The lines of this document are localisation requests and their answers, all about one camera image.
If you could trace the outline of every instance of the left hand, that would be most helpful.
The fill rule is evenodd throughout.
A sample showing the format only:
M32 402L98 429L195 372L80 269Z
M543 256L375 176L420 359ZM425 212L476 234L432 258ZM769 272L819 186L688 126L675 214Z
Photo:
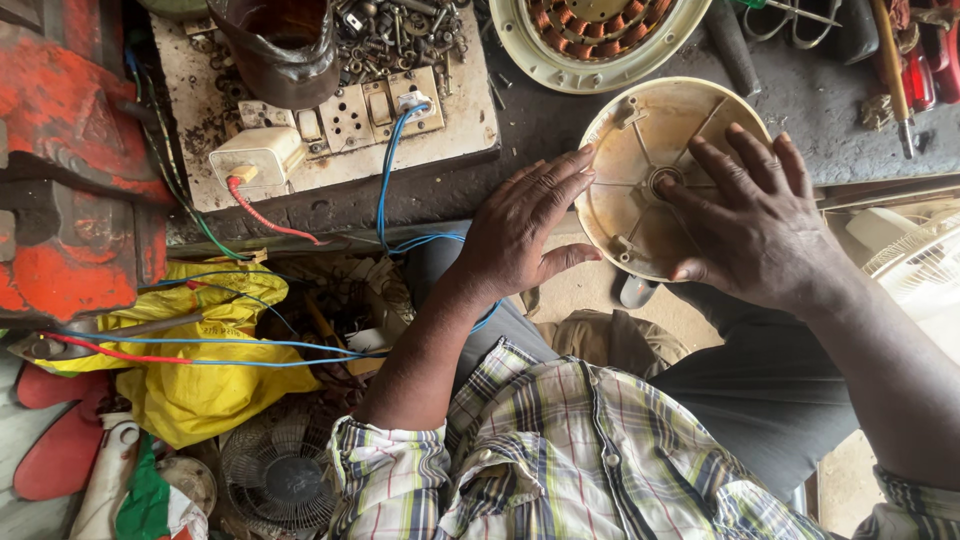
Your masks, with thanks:
M588 244L543 254L550 231L596 178L595 171L584 170L594 154L588 144L516 171L477 210L464 249L444 276L478 306L487 306L581 262L601 260L600 250Z

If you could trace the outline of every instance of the right hand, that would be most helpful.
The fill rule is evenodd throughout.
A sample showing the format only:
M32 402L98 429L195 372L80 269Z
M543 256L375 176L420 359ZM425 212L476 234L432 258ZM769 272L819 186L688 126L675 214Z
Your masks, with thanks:
M690 154L723 196L712 203L672 180L655 186L672 203L702 256L688 258L671 279L711 284L758 306L798 316L828 308L862 273L827 229L813 201L804 159L786 134L774 141L776 158L738 124L727 141L746 170L702 137Z

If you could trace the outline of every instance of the screwdriver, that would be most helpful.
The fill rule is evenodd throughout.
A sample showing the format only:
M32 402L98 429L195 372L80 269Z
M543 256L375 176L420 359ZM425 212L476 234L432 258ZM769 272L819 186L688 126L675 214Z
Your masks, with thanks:
M755 9L755 10L761 10L761 9L763 9L764 6L773 6L774 8L780 8L780 9L786 10L786 11L788 11L788 12L796 13L797 15L799 15L799 16L801 16L801 17L807 17L807 18L810 18L810 19L813 19L813 20L816 20L816 21L820 21L820 22L822 22L822 23L826 23L826 24L830 24L830 25L833 25L833 26L837 26L837 27L843 28L843 25L842 25L842 24L838 23L837 21L835 21L835 20L833 20L833 19L826 18L826 17L824 17L824 16L818 15L817 13L811 13L811 12L805 12L804 10L798 10L797 8L794 8L793 6L790 6L790 5L787 5L787 4L781 4L780 2L776 2L775 0L736 0L736 1L737 1L737 2L740 2L741 4L746 4L746 5L750 6L751 8L753 8L753 9Z

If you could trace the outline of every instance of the scissors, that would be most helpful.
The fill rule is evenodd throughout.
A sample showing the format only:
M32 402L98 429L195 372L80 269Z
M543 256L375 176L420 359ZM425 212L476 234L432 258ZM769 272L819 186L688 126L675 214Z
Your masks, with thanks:
M842 0L826 0L828 2L828 16L825 18L834 21L837 10L840 8ZM809 13L805 10L802 2L810 0L783 0L788 9L764 10L749 7L750 3L744 2L748 8L743 12L743 34L750 41L764 41L773 37L788 22L791 23L790 43L798 49L812 49L820 44L827 37L831 26L839 26L836 22L826 23L820 20L814 20L807 16L797 16L795 11Z

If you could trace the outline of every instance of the green cloth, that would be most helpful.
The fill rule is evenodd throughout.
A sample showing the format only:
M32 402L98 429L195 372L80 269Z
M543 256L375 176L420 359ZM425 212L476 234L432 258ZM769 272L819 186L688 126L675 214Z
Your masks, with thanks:
M130 493L117 512L117 540L157 540L170 534L167 506L170 484L156 472L154 437L145 431L140 437L136 469L127 481Z

